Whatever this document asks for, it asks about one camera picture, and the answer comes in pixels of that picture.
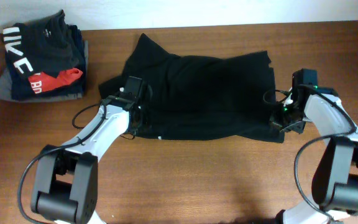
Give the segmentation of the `black t-shirt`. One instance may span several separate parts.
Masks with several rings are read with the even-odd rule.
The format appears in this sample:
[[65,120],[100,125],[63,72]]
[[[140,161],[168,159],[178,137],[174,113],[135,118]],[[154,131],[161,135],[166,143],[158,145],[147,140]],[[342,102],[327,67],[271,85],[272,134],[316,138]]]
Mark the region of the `black t-shirt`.
[[129,77],[147,85],[143,123],[136,135],[165,140],[213,140],[242,136],[281,143],[285,135],[269,124],[275,88],[266,51],[232,58],[171,54],[146,35],[122,73],[99,86],[102,98],[115,94]]

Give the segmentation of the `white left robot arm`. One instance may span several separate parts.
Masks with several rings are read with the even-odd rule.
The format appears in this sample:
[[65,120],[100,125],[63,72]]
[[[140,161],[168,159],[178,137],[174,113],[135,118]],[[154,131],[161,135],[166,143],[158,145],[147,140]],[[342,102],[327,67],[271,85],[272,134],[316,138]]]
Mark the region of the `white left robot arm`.
[[96,213],[98,163],[129,130],[139,97],[121,93],[101,101],[98,114],[62,146],[47,145],[31,162],[37,166],[32,212],[55,223],[102,223]]

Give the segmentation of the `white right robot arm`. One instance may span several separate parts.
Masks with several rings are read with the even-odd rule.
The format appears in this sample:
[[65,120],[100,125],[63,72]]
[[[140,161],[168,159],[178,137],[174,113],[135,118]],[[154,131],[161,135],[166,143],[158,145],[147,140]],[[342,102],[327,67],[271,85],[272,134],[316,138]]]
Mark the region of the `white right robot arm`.
[[[305,143],[294,160],[296,187],[303,200],[280,211],[274,223],[342,223],[358,215],[358,126],[342,107],[332,88],[300,84],[282,100],[283,112],[301,113],[303,121],[315,125],[320,136]],[[324,141],[326,149],[314,173],[311,195],[305,195],[298,178],[302,152],[313,143]]]

